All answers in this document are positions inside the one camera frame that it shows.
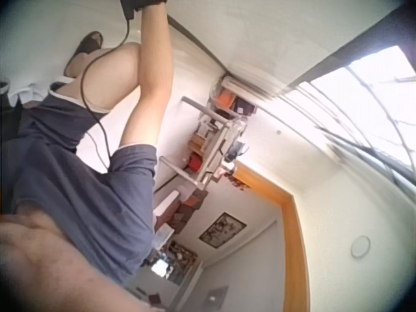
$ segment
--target hand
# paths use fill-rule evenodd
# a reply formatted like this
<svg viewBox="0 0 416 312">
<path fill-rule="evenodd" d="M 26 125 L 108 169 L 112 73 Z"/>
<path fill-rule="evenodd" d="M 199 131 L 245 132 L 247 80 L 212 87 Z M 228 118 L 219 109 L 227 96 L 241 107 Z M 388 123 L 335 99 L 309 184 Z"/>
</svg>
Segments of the hand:
<svg viewBox="0 0 416 312">
<path fill-rule="evenodd" d="M 167 0 L 121 0 L 124 16 L 128 21 L 135 18 L 135 10 L 139 11 L 149 5 L 158 5 L 166 2 Z"/>
</svg>

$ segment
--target person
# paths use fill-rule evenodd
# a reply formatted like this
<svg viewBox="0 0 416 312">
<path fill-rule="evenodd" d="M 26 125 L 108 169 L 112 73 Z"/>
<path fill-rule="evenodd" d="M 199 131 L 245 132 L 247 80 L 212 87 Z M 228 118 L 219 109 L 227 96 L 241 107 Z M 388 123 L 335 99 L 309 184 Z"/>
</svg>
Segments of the person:
<svg viewBox="0 0 416 312">
<path fill-rule="evenodd" d="M 77 302 L 92 296 L 90 306 L 114 311 L 109 294 L 125 294 L 113 282 L 125 283 L 150 252 L 155 147 L 173 80 L 163 2 L 143 8 L 141 32 L 141 45 L 124 44 L 97 60 L 83 84 L 97 119 L 140 85 L 107 173 L 75 154 L 96 123 L 81 101 L 80 84 L 86 66 L 107 51 L 98 32 L 80 43 L 67 77 L 52 84 L 39 106 L 24 110 L 17 138 L 2 143 L 2 272 L 41 306 L 72 300 L 81 307 Z"/>
</svg>

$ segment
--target picture frame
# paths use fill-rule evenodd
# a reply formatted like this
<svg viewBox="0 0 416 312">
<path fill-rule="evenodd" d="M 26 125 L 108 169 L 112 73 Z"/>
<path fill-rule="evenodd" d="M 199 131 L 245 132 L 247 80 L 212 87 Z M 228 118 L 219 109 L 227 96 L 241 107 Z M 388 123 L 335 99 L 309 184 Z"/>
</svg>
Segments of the picture frame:
<svg viewBox="0 0 416 312">
<path fill-rule="evenodd" d="M 209 246 L 218 249 L 240 233 L 247 225 L 229 213 L 222 213 L 206 229 L 199 239 Z"/>
</svg>

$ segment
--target gray shorts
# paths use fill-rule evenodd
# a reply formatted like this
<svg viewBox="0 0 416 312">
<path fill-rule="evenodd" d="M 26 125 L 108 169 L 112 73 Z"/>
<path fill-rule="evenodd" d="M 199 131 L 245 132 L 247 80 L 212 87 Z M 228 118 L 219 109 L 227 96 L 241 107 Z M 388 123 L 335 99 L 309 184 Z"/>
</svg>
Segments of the gray shorts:
<svg viewBox="0 0 416 312">
<path fill-rule="evenodd" d="M 48 144 L 57 144 L 75 153 L 79 141 L 96 124 L 91 113 L 74 99 L 59 96 L 56 93 L 65 83 L 53 83 L 45 99 L 36 107 L 24 109 L 18 136 L 37 137 Z M 93 112 L 101 119 L 107 113 Z"/>
</svg>

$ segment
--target knee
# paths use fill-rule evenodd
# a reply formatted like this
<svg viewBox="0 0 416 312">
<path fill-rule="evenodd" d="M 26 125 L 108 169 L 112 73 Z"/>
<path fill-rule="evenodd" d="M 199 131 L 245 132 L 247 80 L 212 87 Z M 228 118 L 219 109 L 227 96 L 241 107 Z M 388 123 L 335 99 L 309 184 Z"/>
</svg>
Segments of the knee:
<svg viewBox="0 0 416 312">
<path fill-rule="evenodd" d="M 119 56 L 118 68 L 122 69 L 127 79 L 136 86 L 140 66 L 140 44 L 136 42 L 124 44 L 119 50 Z"/>
<path fill-rule="evenodd" d="M 128 42 L 120 48 L 124 57 L 128 59 L 138 60 L 140 58 L 140 44 L 136 42 Z"/>
</svg>

